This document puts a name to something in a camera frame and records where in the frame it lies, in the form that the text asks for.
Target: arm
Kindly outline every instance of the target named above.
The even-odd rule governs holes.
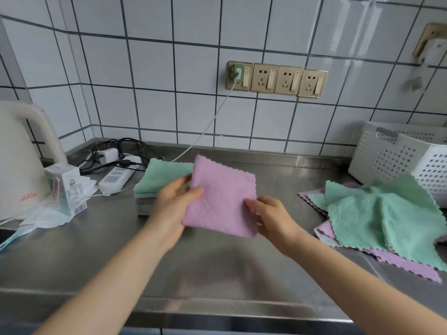
[[[270,197],[245,199],[260,216],[259,232],[298,263],[367,334],[444,333],[447,320],[306,233]]]
[[[189,203],[203,193],[202,188],[180,189],[189,180],[180,178],[163,188],[141,231],[34,335],[118,334],[155,267],[180,238]]]

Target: white plastic basket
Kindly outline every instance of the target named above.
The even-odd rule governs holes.
[[[412,174],[447,208],[447,128],[366,122],[349,174],[362,184]]]

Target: barcode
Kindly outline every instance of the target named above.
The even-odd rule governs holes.
[[[75,215],[79,214],[84,209],[87,209],[87,203],[86,202],[82,203],[78,208],[75,208],[75,210],[74,210]]]

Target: white power strip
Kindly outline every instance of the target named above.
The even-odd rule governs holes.
[[[141,158],[134,155],[126,156],[124,160],[141,163]],[[109,196],[119,192],[138,167],[138,164],[130,165],[129,169],[114,167],[98,184],[103,196]]]

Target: wall outlet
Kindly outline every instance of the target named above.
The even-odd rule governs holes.
[[[255,63],[253,66],[251,91],[273,93],[275,91],[278,69],[278,66]]]
[[[290,95],[298,94],[303,71],[304,68],[301,67],[279,66],[275,93]]]
[[[234,84],[234,66],[241,67],[242,78],[234,85],[234,90],[250,90],[251,79],[253,74],[253,63],[228,61],[227,63],[227,89],[231,89]]]
[[[427,41],[431,39],[447,39],[447,24],[436,22],[428,23],[413,50],[413,56],[418,58],[424,50]]]
[[[301,85],[299,86],[298,96],[302,97],[321,97],[325,86],[328,73],[324,70],[305,69]]]

